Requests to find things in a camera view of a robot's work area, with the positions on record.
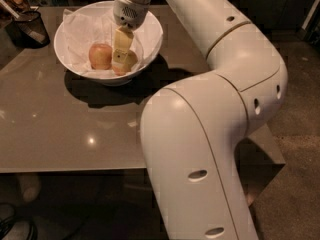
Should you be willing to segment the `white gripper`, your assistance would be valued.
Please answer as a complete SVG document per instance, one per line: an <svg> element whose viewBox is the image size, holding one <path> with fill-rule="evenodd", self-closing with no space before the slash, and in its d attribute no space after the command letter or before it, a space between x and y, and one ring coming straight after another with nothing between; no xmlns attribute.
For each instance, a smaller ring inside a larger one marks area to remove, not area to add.
<svg viewBox="0 0 320 240"><path fill-rule="evenodd" d="M148 8L149 0L114 0L114 20L117 25L123 26L114 32L112 67L115 72L131 70L132 65L128 59L134 35L132 31L125 28L139 28L145 20Z"/></svg>

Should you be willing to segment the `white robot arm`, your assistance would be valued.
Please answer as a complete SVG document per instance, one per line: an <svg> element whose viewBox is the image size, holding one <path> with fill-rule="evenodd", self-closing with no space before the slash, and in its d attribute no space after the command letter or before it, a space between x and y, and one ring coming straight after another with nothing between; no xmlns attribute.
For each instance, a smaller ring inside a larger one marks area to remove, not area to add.
<svg viewBox="0 0 320 240"><path fill-rule="evenodd" d="M117 23L141 26L151 0L115 0ZM283 103L279 52L228 0L166 0L209 71L145 105L141 144L170 240L258 240L234 151Z"/></svg>

